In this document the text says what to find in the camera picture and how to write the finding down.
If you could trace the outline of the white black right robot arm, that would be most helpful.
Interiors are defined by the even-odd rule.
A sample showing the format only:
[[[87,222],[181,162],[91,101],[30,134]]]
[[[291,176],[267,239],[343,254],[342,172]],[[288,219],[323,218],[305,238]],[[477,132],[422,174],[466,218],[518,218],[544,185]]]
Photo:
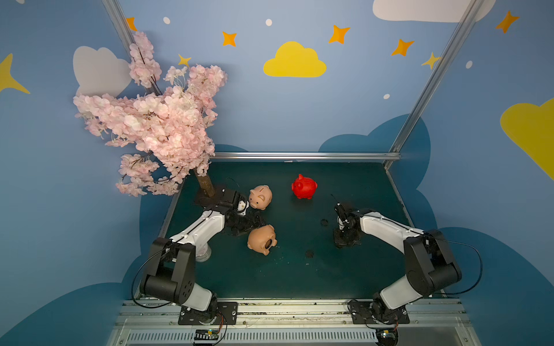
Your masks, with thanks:
[[[404,255],[405,275],[374,295],[371,319],[381,324],[407,323],[406,305],[461,281],[462,271],[441,232],[414,229],[379,212],[363,213],[341,203],[335,212],[338,228],[333,240],[338,248],[352,247],[367,234]]]

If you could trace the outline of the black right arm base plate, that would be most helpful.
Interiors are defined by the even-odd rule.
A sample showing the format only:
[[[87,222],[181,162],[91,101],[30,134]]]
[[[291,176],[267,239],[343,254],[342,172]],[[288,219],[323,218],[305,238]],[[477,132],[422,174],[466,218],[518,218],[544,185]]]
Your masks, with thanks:
[[[382,301],[350,300],[347,304],[354,324],[409,324],[410,319],[405,306],[389,309]]]

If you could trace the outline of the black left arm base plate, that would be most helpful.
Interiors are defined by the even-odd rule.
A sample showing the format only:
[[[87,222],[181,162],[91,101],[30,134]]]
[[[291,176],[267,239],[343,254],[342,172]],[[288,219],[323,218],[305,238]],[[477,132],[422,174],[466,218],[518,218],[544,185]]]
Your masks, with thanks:
[[[238,316],[236,301],[217,301],[210,303],[206,311],[182,307],[178,325],[235,325]]]

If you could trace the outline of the peach piggy bank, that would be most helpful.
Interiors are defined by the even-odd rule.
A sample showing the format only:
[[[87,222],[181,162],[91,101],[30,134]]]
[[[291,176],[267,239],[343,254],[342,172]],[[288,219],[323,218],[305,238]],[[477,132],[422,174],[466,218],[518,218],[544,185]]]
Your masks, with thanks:
[[[267,256],[270,254],[271,248],[275,247],[277,243],[274,227],[266,225],[251,231],[247,246],[252,251]]]

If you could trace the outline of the pink piggy bank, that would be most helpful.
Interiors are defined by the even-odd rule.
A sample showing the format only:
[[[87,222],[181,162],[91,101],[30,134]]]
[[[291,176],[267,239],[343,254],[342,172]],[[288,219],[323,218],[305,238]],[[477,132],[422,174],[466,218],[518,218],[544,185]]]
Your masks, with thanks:
[[[259,185],[250,190],[250,206],[257,210],[265,210],[273,200],[273,193],[268,185]]]

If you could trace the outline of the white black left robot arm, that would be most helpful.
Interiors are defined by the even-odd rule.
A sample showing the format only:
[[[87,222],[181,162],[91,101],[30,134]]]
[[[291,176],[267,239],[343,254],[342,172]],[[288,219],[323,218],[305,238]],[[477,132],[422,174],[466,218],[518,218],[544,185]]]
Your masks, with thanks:
[[[221,189],[212,198],[198,198],[201,216],[170,238],[157,238],[140,267],[139,292],[181,307],[180,324],[225,323],[213,291],[196,283],[196,264],[210,258],[209,241],[228,228],[234,236],[267,229],[261,211],[236,191]]]

